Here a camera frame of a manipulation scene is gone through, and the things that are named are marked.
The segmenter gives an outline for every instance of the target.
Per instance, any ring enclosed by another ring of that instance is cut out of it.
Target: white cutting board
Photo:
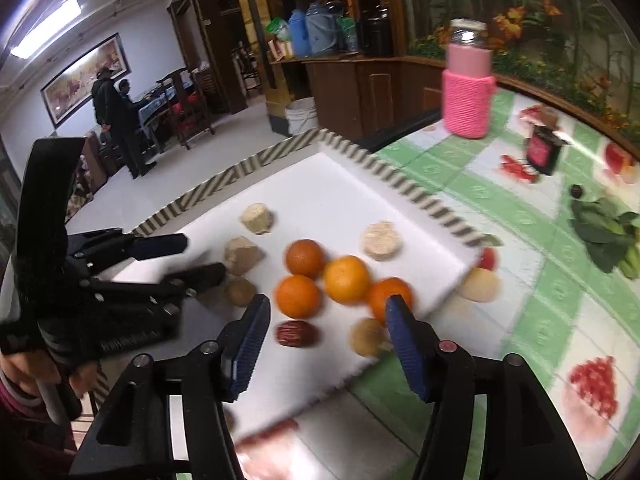
[[[225,244],[239,236],[249,238],[264,252],[264,259],[245,277],[272,300],[271,326],[248,390],[228,406],[236,420],[234,439],[299,413],[372,362],[348,346],[351,325],[370,317],[368,308],[342,306],[327,297],[321,312],[309,320],[320,329],[319,345],[297,349],[276,343],[274,327],[288,318],[274,304],[273,289],[288,275],[283,253],[294,240],[316,240],[331,258],[359,256],[374,280],[398,276],[407,281],[414,289],[417,317],[439,306],[478,257],[477,249],[464,246],[436,220],[340,153],[317,148],[309,153],[180,229],[190,239],[184,254],[135,262],[115,279],[153,282],[187,264],[222,261]],[[275,214],[271,233],[254,235],[238,220],[256,202],[266,204]],[[394,259],[376,262],[361,252],[360,237],[369,224],[383,220],[395,224],[404,245]],[[242,309],[226,303],[220,291],[212,291],[201,301],[225,319],[242,314]],[[215,338],[218,331],[218,323],[212,322],[210,337]],[[202,338],[203,331],[198,332]],[[200,342],[193,341],[193,347]]]

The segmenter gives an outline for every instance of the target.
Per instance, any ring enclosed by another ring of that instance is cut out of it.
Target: painting
[[[40,91],[54,126],[59,126],[91,99],[91,87],[100,67],[107,66],[117,80],[127,75],[120,35],[114,34],[77,59]]]

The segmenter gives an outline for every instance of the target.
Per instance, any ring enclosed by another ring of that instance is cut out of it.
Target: blue tablecloth
[[[192,81],[184,83],[185,88],[189,88],[191,86],[193,86]],[[171,86],[164,94],[151,101],[148,105],[140,108],[138,111],[138,118],[140,119],[142,131],[144,131],[147,138],[152,138],[152,133],[158,128],[158,123],[160,122],[160,118],[153,117],[153,115],[166,104],[167,100],[170,101],[174,97],[175,88]]]

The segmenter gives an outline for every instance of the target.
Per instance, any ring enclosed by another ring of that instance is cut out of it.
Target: white bucket
[[[312,97],[298,99],[287,105],[285,109],[289,121],[289,135],[297,135],[318,126],[316,102]]]

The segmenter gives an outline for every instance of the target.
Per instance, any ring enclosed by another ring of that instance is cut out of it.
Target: human hand
[[[0,354],[0,367],[9,380],[34,397],[40,397],[36,380],[46,384],[60,384],[62,380],[58,368],[44,350],[7,356]],[[69,377],[69,385],[76,396],[82,397],[92,389],[97,381],[97,373],[97,365],[87,363]]]

